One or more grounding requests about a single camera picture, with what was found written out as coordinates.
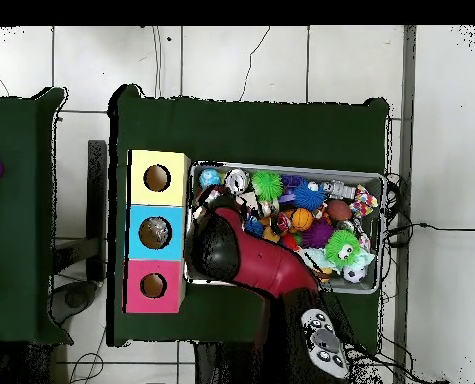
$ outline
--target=small ball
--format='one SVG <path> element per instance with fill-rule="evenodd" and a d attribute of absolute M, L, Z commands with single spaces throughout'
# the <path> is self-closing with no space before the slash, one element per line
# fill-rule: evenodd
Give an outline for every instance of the small ball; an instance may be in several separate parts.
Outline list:
<path fill-rule="evenodd" d="M 198 182 L 202 190 L 205 190 L 210 185 L 221 184 L 221 177 L 214 168 L 207 168 L 201 171 Z"/>

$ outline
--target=dark green tablecloth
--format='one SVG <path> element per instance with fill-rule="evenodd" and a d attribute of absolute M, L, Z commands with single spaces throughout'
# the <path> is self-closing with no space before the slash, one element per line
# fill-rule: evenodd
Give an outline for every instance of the dark green tablecloth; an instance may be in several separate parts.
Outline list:
<path fill-rule="evenodd" d="M 0 98 L 0 341 L 69 341 L 47 314 L 53 124 L 63 99 L 60 88 Z"/>
<path fill-rule="evenodd" d="M 110 255 L 117 264 L 123 263 L 129 149 L 182 152 L 191 160 L 384 172 L 388 104 L 383 99 L 364 105 L 147 99 L 138 87 L 129 85 L 113 95 L 109 113 L 112 175 L 118 194 L 112 213 L 110 209 L 110 235 L 117 240 Z M 114 179 L 111 186 L 114 190 Z M 115 287 L 110 290 L 114 302 L 108 301 L 108 306 L 114 306 L 110 330 L 116 344 L 127 339 L 246 342 L 256 338 L 263 301 L 252 292 L 191 284 L 178 314 L 131 315 L 121 311 L 121 281 L 122 266 L 117 266 Z M 340 302 L 355 340 L 371 352 L 376 350 L 378 298 L 379 292 L 327 296 L 335 313 Z"/>

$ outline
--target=plush toy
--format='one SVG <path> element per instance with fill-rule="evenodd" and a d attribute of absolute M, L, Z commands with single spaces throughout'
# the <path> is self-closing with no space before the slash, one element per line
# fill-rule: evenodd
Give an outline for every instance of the plush toy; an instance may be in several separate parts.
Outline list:
<path fill-rule="evenodd" d="M 287 233 L 282 235 L 280 242 L 282 246 L 286 247 L 287 249 L 293 250 L 294 252 L 299 250 L 299 245 L 297 244 L 293 234 Z"/>
<path fill-rule="evenodd" d="M 312 212 L 312 215 L 315 219 L 323 219 L 331 225 L 331 218 L 329 217 L 328 212 L 326 212 L 327 207 L 328 205 L 326 203 L 323 203 L 321 206 L 319 206 Z"/>
<path fill-rule="evenodd" d="M 347 221 L 353 216 L 351 209 L 343 200 L 330 200 L 326 211 L 335 221 Z"/>
<path fill-rule="evenodd" d="M 249 174 L 242 169 L 232 169 L 226 174 L 225 185 L 234 195 L 242 194 L 249 186 Z"/>
<path fill-rule="evenodd" d="M 313 215 L 310 211 L 299 208 L 292 214 L 292 228 L 295 231 L 306 231 L 313 222 Z"/>
<path fill-rule="evenodd" d="M 258 171 L 251 179 L 253 189 L 261 202 L 278 200 L 282 193 L 282 185 L 279 174 L 268 171 Z"/>
<path fill-rule="evenodd" d="M 366 268 L 354 270 L 347 266 L 344 266 L 344 269 L 342 270 L 342 277 L 344 277 L 344 280 L 349 281 L 350 283 L 361 283 L 366 275 Z"/>
<path fill-rule="evenodd" d="M 294 206 L 297 208 L 313 211 L 324 203 L 324 191 L 322 185 L 315 182 L 302 180 L 294 189 Z"/>
<path fill-rule="evenodd" d="M 254 235 L 255 237 L 262 237 L 264 234 L 264 226 L 254 216 L 249 216 L 244 224 L 244 231 Z"/>
<path fill-rule="evenodd" d="M 271 229 L 273 233 L 278 235 L 283 235 L 287 233 L 290 228 L 292 227 L 292 222 L 290 219 L 285 215 L 285 213 L 280 212 L 278 216 L 275 216 L 271 219 Z"/>
<path fill-rule="evenodd" d="M 258 214 L 260 218 L 268 218 L 271 215 L 277 215 L 280 212 L 280 205 L 278 200 L 274 199 L 272 202 L 259 202 Z"/>
<path fill-rule="evenodd" d="M 308 230 L 301 234 L 303 247 L 320 248 L 326 246 L 335 229 L 324 220 L 314 221 Z"/>
<path fill-rule="evenodd" d="M 214 168 L 207 168 L 201 171 L 198 182 L 202 190 L 205 190 L 210 185 L 221 184 L 221 177 Z"/>
<path fill-rule="evenodd" d="M 273 233 L 271 227 L 265 227 L 262 237 L 266 240 L 272 241 L 273 243 L 278 243 L 280 241 L 280 236 Z"/>
<path fill-rule="evenodd" d="M 351 265 L 360 251 L 356 236 L 346 230 L 335 231 L 324 248 L 326 259 L 338 267 Z"/>
<path fill-rule="evenodd" d="M 367 216 L 375 207 L 377 199 L 371 196 L 365 187 L 358 185 L 354 202 L 349 206 L 351 212 L 357 217 Z"/>

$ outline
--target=green spiky ball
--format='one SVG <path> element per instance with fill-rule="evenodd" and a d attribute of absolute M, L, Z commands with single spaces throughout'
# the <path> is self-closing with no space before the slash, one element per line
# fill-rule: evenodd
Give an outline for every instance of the green spiky ball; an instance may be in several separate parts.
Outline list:
<path fill-rule="evenodd" d="M 260 202 L 272 202 L 281 196 L 282 184 L 279 174 L 258 171 L 253 174 L 251 183 Z"/>
<path fill-rule="evenodd" d="M 347 259 L 341 259 L 338 254 L 343 247 L 348 245 L 352 252 L 349 253 Z M 347 230 L 337 230 L 329 238 L 328 244 L 324 248 L 326 259 L 333 262 L 337 266 L 348 266 L 356 260 L 356 255 L 360 252 L 360 244 L 356 236 Z"/>

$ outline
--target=blue object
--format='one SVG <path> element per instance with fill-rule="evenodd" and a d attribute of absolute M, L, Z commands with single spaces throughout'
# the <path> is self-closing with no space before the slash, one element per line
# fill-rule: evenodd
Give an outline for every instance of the blue object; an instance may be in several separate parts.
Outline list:
<path fill-rule="evenodd" d="M 264 226 L 258 221 L 256 217 L 250 216 L 244 224 L 244 231 L 260 238 L 264 234 Z"/>
<path fill-rule="evenodd" d="M 205 190 L 208 186 L 213 184 L 221 184 L 221 177 L 214 168 L 207 168 L 201 171 L 198 182 L 202 190 Z"/>
<path fill-rule="evenodd" d="M 149 249 L 139 239 L 139 227 L 145 219 L 160 217 L 171 226 L 171 240 L 162 249 Z M 160 261 L 179 261 L 182 258 L 181 207 L 168 206 L 130 206 L 129 259 L 148 259 Z"/>
<path fill-rule="evenodd" d="M 318 190 L 314 191 L 308 188 L 308 181 L 303 180 L 294 189 L 294 205 L 296 208 L 304 208 L 309 211 L 314 211 L 324 202 L 324 186 L 322 184 L 318 185 Z"/>

